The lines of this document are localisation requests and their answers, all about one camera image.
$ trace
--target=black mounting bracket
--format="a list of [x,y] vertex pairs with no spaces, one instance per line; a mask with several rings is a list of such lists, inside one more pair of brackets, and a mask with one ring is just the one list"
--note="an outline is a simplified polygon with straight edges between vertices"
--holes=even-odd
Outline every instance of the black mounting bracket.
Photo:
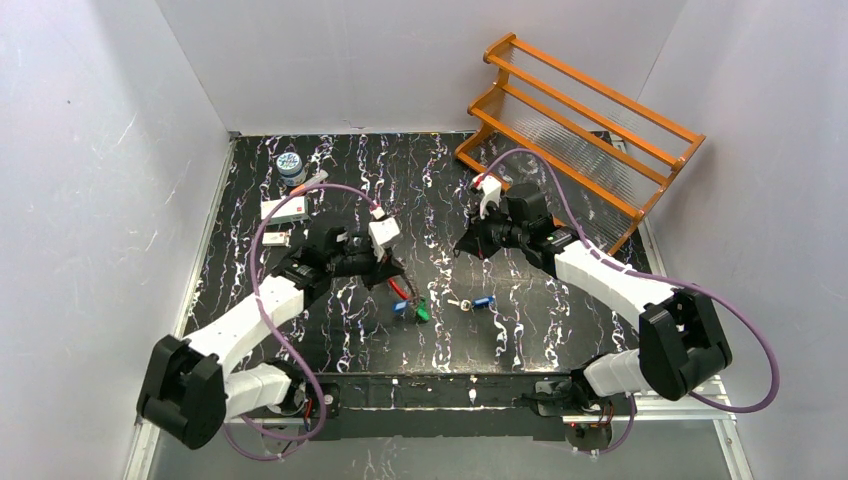
[[195,450],[221,428],[226,400],[216,355],[204,356],[171,335],[156,342],[138,395],[139,415]]
[[639,369],[658,394],[679,400],[733,361],[711,298],[681,289],[639,316]]

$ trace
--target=gray wall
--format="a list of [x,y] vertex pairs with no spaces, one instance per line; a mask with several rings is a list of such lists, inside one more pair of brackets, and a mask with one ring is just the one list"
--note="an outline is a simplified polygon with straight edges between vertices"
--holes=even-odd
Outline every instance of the gray wall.
[[[848,394],[848,5],[687,4],[640,102],[709,140],[650,218],[671,274],[728,295],[762,326],[783,384],[742,416],[758,478],[843,478]],[[734,403],[768,369],[730,315]]]
[[446,131],[515,32],[635,98],[685,0],[157,0],[228,130]]
[[0,2],[0,477],[120,477],[227,139],[153,0]]

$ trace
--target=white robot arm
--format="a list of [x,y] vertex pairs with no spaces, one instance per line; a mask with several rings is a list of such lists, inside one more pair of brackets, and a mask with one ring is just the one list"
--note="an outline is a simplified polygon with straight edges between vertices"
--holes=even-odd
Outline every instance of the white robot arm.
[[486,177],[474,185],[483,200],[468,209],[468,230],[456,254],[485,259],[501,248],[518,248],[531,265],[585,290],[639,335],[638,349],[593,358],[571,372],[572,383],[563,388],[573,390],[565,396],[575,399],[575,408],[587,407],[587,399],[647,390],[678,400],[730,365],[730,348],[711,299],[627,275],[628,265],[591,252],[574,230],[554,225],[535,184],[513,185],[504,196],[505,210],[495,200],[500,182]]
[[[259,292],[275,327],[326,293],[334,277],[360,276],[371,288],[404,273],[391,253],[400,237],[397,222],[381,209],[372,215],[367,234],[349,234],[344,227],[311,228],[304,244],[271,269]],[[138,414],[196,449],[211,440],[224,420],[283,403],[292,391],[291,370],[262,364],[232,373],[269,334],[251,294],[182,340],[162,338],[148,363]]]

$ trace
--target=small jar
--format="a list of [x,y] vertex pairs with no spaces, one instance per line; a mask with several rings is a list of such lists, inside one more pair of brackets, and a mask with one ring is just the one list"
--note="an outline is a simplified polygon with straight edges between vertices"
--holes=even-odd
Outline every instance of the small jar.
[[306,180],[303,161],[300,160],[300,155],[294,152],[286,152],[277,157],[277,170],[280,172],[283,183],[289,187],[296,187]]

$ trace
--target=wire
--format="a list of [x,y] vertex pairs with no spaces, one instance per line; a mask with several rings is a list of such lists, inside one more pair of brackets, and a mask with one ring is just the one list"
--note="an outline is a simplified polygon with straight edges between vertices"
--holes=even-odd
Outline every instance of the wire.
[[[321,431],[321,429],[324,428],[324,422],[327,419],[327,404],[324,403],[324,392],[321,389],[321,385],[318,383],[318,378],[315,376],[315,373],[309,367],[309,364],[306,363],[306,360],[303,359],[303,357],[300,355],[300,353],[298,353],[298,351],[292,346],[292,344],[288,341],[288,339],[286,339],[285,335],[283,335],[277,329],[277,327],[274,325],[274,322],[271,320],[271,317],[268,315],[268,312],[265,311],[265,305],[262,303],[262,298],[260,297],[260,292],[259,292],[259,274],[258,274],[258,267],[257,267],[257,262],[256,262],[256,252],[259,250],[259,244],[260,244],[260,239],[262,238],[262,234],[265,232],[265,228],[268,226],[268,223],[271,221],[271,218],[274,216],[274,214],[277,213],[277,211],[280,210],[286,203],[291,201],[291,199],[298,197],[298,196],[305,195],[306,193],[316,191],[316,190],[342,190],[342,191],[345,191],[345,192],[349,192],[349,193],[353,193],[355,195],[358,195],[363,200],[365,200],[366,202],[369,203],[372,210],[379,207],[379,205],[377,205],[377,203],[374,200],[371,200],[367,195],[365,195],[361,191],[359,191],[359,190],[357,190],[353,187],[349,187],[347,185],[337,185],[337,184],[333,184],[333,183],[323,183],[323,184],[311,185],[311,186],[308,186],[306,188],[295,189],[294,192],[292,192],[290,195],[288,195],[286,198],[284,198],[281,202],[279,202],[274,208],[271,209],[271,211],[268,213],[268,215],[259,224],[259,227],[256,229],[256,234],[253,236],[253,240],[250,242],[250,253],[249,253],[249,256],[250,256],[250,261],[249,261],[250,283],[251,283],[251,286],[253,287],[253,293],[254,293],[255,298],[256,298],[256,305],[259,308],[259,316],[262,318],[262,321],[265,323],[265,325],[271,331],[271,334],[274,336],[274,338],[276,338],[277,341],[280,342],[280,345],[283,346],[283,349],[285,349],[285,351],[291,356],[291,358],[295,361],[295,363],[297,363],[297,365],[301,368],[301,370],[303,370],[304,374],[306,375],[306,378],[309,380],[309,384],[312,385],[312,389],[315,393],[315,396],[318,398],[318,423],[315,425],[315,428],[313,428],[309,432],[306,432],[303,435],[295,435],[293,437],[281,435],[279,433],[272,432],[271,430],[264,428],[262,425],[254,422],[250,417],[248,417],[246,415],[241,416],[242,420],[244,420],[244,422],[246,424],[253,427],[256,431],[263,433],[263,434],[265,434],[265,435],[267,435],[271,438],[275,438],[277,440],[284,440],[284,441],[308,440],[308,439],[314,437],[315,435],[318,435],[318,433]],[[296,451],[297,451],[297,449],[294,449],[290,452],[287,452],[286,455],[290,455],[291,453],[296,452]]]
[[406,274],[406,272],[401,273],[400,278],[403,279],[403,283],[405,283],[406,288],[409,289],[409,298],[418,301],[420,297],[418,296],[418,289],[415,287],[415,283],[409,279],[409,276]]
[[[586,249],[589,250],[590,254],[592,256],[594,256],[596,259],[600,260],[601,263],[612,268],[613,270],[616,270],[616,271],[619,271],[619,272],[624,271],[624,267],[621,267],[621,266],[611,262],[610,260],[608,260],[606,258],[606,254],[603,253],[603,252],[600,252],[597,249],[597,247],[595,247],[592,244],[592,242],[589,241],[589,238],[586,236],[586,232],[583,231],[583,227],[580,225],[580,223],[577,222],[577,219],[574,217],[574,214],[571,212],[571,208],[568,206],[568,200],[565,198],[565,192],[562,189],[562,185],[560,185],[560,183],[559,183],[559,179],[557,178],[556,172],[554,171],[553,167],[544,158],[542,158],[541,155],[534,152],[533,150],[530,150],[530,149],[527,149],[527,148],[513,148],[511,150],[507,150],[506,152],[502,153],[497,159],[495,159],[495,161],[493,161],[486,168],[486,171],[483,172],[483,175],[480,177],[479,180],[477,180],[475,185],[478,185],[484,178],[486,178],[486,176],[488,176],[491,173],[491,171],[499,163],[501,163],[506,157],[508,157],[509,155],[512,155],[513,153],[519,153],[519,152],[526,152],[526,153],[530,153],[530,154],[535,155],[548,168],[548,171],[551,174],[551,178],[554,181],[554,185],[556,185],[557,191],[559,192],[559,197],[562,200],[562,206],[565,207],[565,213],[566,213],[566,215],[568,215],[568,220],[571,222],[571,225],[577,231],[577,235],[580,237],[580,241],[583,243],[583,246],[585,246]],[[729,301],[724,299],[721,295],[719,295],[719,294],[717,294],[717,293],[715,293],[711,290],[708,290],[704,287],[695,285],[694,283],[685,282],[683,280],[677,280],[677,279],[674,279],[674,278],[663,277],[662,275],[655,275],[655,274],[652,274],[652,273],[642,273],[642,272],[638,272],[638,271],[632,270],[632,269],[627,269],[626,271],[624,271],[624,274],[630,275],[631,277],[636,277],[636,278],[656,280],[656,281],[667,283],[669,285],[673,285],[673,286],[676,286],[676,287],[688,288],[688,289],[693,290],[695,292],[701,293],[702,295],[706,295],[707,297],[711,298],[713,301],[719,303],[724,308],[726,308],[730,313],[732,313],[734,316],[736,316],[736,318],[738,318],[746,327],[748,327],[748,330],[754,335],[754,337],[757,339],[757,342],[759,342],[760,346],[763,348],[763,351],[766,354],[766,358],[768,358],[769,368],[771,369],[771,385],[769,386],[768,393],[766,394],[766,396],[762,400],[760,400],[759,402],[757,402],[753,405],[748,405],[748,406],[744,406],[744,407],[735,407],[735,406],[731,406],[731,405],[724,405],[724,404],[715,402],[713,400],[710,400],[708,398],[704,398],[703,396],[701,396],[701,395],[699,395],[695,392],[689,393],[689,395],[692,398],[694,398],[694,399],[696,399],[696,400],[698,400],[698,401],[700,401],[700,402],[702,402],[706,405],[709,405],[713,408],[717,408],[719,410],[722,410],[722,411],[725,411],[725,412],[731,412],[731,413],[753,413],[753,412],[758,412],[758,411],[766,408],[767,406],[771,405],[771,403],[774,401],[775,397],[777,396],[777,391],[780,389],[780,369],[777,365],[777,357],[774,354],[774,350],[772,349],[771,344],[768,342],[768,340],[766,340],[765,334],[750,319],[748,319],[748,317],[746,317],[742,312],[739,311],[739,309],[737,309]]]
[[407,293],[404,292],[402,288],[400,288],[400,285],[395,282],[394,278],[389,279],[389,286],[392,287],[392,290],[394,290],[395,293],[398,294],[401,300],[409,300],[409,295],[407,295]]
[[312,413],[312,399],[309,399],[309,405],[306,407],[306,413],[303,414],[303,418],[309,418],[309,415]]
[[600,426],[601,426],[601,424],[602,424],[602,423],[603,423],[603,421],[604,421],[604,417],[606,417],[606,416],[607,416],[607,407],[606,407],[606,406],[604,406],[604,408],[602,408],[602,409],[601,409],[601,418],[599,418],[599,419],[598,419],[598,421],[597,421],[597,422],[595,422],[595,426],[596,426],[596,427],[600,427]]
[[610,400],[610,416],[607,419],[607,423],[605,423],[604,425],[609,425],[610,423],[612,423],[612,417],[614,417],[614,416],[615,416],[615,404],[612,403],[612,400]]
[[243,457],[249,458],[251,460],[256,460],[258,462],[275,462],[277,460],[282,460],[300,450],[301,447],[303,447],[303,444],[306,443],[300,443],[297,445],[297,447],[294,448],[294,450],[287,451],[291,446],[292,442],[294,441],[289,440],[289,443],[286,444],[285,448],[283,448],[283,451],[276,455],[257,455],[255,453],[248,452],[247,450],[242,448],[238,443],[236,443],[235,438],[233,438],[233,432],[230,430],[230,426],[226,423],[224,424],[224,438],[227,439],[227,443],[229,443],[230,446],[233,447],[233,450],[241,454]]
[[630,395],[630,397],[628,397],[628,399],[630,400],[630,418],[627,420],[627,427],[624,429],[624,433],[622,433],[621,436],[618,437],[618,440],[616,440],[615,443],[613,443],[609,447],[607,447],[603,450],[595,450],[598,453],[598,455],[603,455],[605,453],[612,452],[616,448],[620,447],[624,443],[624,441],[627,440],[627,437],[630,436],[630,430],[633,430],[633,423],[636,420],[636,399],[633,398],[633,395]]
[[282,415],[282,416],[284,416],[284,417],[287,417],[287,418],[288,418],[288,417],[293,417],[293,416],[295,416],[295,415],[299,415],[299,414],[300,414],[300,412],[302,412],[302,411],[303,411],[303,409],[304,409],[304,408],[306,408],[306,404],[307,404],[307,403],[309,403],[307,400],[308,400],[308,399],[307,399],[307,398],[305,398],[305,394],[304,394],[304,399],[303,399],[303,401],[301,401],[301,402],[300,402],[300,406],[299,406],[299,407],[297,407],[297,410],[295,410],[295,411],[293,411],[293,412],[282,412],[282,411],[281,411],[281,412],[280,412],[280,415]]

